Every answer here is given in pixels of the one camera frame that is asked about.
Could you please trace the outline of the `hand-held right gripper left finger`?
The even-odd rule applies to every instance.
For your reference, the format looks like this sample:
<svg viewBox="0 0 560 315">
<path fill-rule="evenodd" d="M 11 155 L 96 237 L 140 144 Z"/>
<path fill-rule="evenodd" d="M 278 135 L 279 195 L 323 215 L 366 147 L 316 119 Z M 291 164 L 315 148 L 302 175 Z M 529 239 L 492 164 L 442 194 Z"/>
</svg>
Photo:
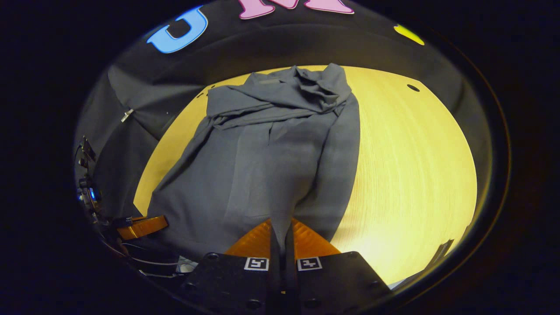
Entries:
<svg viewBox="0 0 560 315">
<path fill-rule="evenodd" d="M 285 302 L 284 272 L 285 255 L 266 220 L 228 253 L 207 253 L 179 292 L 210 315 L 280 315 Z"/>
</svg>

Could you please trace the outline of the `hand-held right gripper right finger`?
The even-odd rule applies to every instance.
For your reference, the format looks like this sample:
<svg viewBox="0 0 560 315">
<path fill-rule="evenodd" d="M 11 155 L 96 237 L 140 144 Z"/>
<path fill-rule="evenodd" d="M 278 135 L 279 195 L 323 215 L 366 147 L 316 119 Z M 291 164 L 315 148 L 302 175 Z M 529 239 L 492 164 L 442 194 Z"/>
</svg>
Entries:
<svg viewBox="0 0 560 315">
<path fill-rule="evenodd" d="M 292 218 L 284 236 L 284 313 L 357 315 L 392 291 L 356 251 L 341 252 Z"/>
</svg>

